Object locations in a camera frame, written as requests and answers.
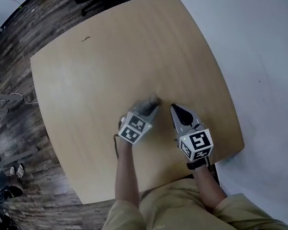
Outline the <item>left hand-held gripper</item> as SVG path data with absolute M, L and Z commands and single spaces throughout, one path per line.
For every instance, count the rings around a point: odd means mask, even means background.
M 161 103 L 162 100 L 155 93 L 147 100 L 136 102 L 121 117 L 118 136 L 132 144 L 137 143 L 153 127 Z

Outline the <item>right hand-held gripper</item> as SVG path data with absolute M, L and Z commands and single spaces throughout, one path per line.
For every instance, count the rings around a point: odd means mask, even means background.
M 175 103 L 170 108 L 178 148 L 189 162 L 209 157 L 214 144 L 210 130 L 205 128 L 197 113 Z

